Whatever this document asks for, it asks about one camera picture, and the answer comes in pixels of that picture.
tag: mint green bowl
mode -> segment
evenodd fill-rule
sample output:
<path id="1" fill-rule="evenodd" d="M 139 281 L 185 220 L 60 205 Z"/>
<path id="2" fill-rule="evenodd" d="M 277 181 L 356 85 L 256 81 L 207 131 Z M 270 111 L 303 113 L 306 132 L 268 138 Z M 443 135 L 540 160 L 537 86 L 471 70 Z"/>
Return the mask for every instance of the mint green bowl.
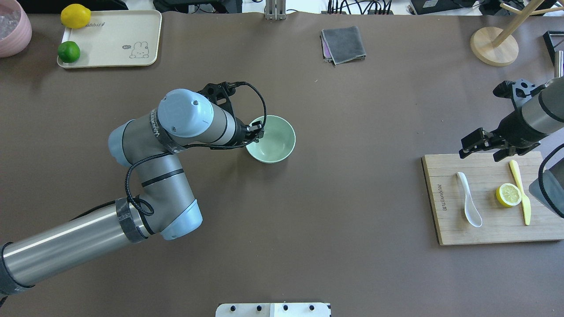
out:
<path id="1" fill-rule="evenodd" d="M 258 117 L 251 122 L 264 120 Z M 263 163 L 278 163 L 287 158 L 296 145 L 296 133 L 291 124 L 279 116 L 266 116 L 265 134 L 258 143 L 246 146 L 249 154 Z"/>

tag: gray cloth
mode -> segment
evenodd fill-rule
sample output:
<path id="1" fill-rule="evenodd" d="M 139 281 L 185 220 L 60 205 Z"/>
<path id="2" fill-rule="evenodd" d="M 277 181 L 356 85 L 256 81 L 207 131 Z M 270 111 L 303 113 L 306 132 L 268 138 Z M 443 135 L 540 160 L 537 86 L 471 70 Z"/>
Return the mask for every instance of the gray cloth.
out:
<path id="1" fill-rule="evenodd" d="M 326 56 L 326 60 L 332 60 L 335 65 L 366 57 L 360 31 L 356 26 L 343 29 L 323 29 L 321 36 L 321 41 L 325 42 L 322 44 L 327 44 L 331 55 L 331 58 Z"/>

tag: pink bowl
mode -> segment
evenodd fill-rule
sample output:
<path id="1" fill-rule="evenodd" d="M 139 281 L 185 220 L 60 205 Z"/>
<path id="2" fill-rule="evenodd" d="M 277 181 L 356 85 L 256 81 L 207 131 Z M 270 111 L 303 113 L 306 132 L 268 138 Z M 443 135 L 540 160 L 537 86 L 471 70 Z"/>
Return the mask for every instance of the pink bowl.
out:
<path id="1" fill-rule="evenodd" d="M 29 44 L 32 39 L 32 25 L 24 9 L 15 0 L 0 0 L 0 14 L 20 11 L 20 22 L 12 33 L 4 39 L 0 39 L 0 58 L 17 54 Z"/>

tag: lemon half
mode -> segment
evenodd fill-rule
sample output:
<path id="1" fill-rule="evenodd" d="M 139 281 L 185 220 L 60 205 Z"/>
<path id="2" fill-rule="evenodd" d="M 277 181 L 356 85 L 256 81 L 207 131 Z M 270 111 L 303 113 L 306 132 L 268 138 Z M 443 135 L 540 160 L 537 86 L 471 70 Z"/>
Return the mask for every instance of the lemon half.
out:
<path id="1" fill-rule="evenodd" d="M 67 28 L 83 28 L 90 22 L 90 10 L 78 3 L 67 6 L 61 11 L 61 23 Z"/>
<path id="2" fill-rule="evenodd" d="M 517 206 L 521 202 L 521 191 L 511 183 L 502 184 L 495 191 L 497 200 L 505 207 Z"/>

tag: yellow knife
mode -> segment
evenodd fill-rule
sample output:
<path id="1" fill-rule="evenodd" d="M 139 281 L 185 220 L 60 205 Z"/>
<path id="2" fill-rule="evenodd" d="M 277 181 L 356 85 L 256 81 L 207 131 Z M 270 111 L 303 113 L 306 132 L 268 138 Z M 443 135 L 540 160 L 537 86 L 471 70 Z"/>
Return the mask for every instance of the yellow knife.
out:
<path id="1" fill-rule="evenodd" d="M 516 160 L 509 161 L 509 167 L 511 168 L 511 173 L 513 178 L 517 183 L 517 187 L 521 191 L 521 203 L 523 204 L 523 219 L 525 220 L 525 226 L 531 224 L 531 200 L 525 195 L 523 190 L 523 182 L 521 181 L 521 171 L 519 170 L 519 164 Z"/>

